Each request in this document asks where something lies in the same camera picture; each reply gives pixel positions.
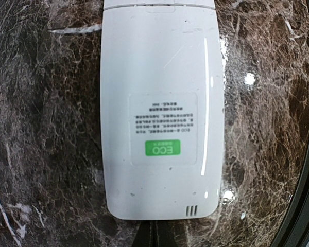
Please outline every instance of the ventilation grille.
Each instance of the ventilation grille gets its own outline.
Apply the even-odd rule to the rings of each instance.
[[[198,209],[197,205],[187,206],[185,216],[187,216],[187,217],[197,216],[197,209]]]

